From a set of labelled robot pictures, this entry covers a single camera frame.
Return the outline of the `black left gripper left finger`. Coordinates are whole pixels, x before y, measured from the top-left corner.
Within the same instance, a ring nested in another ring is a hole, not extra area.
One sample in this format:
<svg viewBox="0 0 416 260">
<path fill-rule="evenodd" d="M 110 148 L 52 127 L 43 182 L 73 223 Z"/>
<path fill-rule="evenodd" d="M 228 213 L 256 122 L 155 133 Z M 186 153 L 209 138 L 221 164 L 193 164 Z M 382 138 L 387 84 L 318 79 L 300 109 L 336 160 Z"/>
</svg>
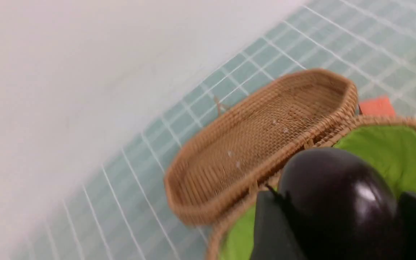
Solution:
<svg viewBox="0 0 416 260">
<path fill-rule="evenodd" d="M 256 196 L 251 260 L 306 260 L 284 214 L 277 192 Z"/>
</svg>

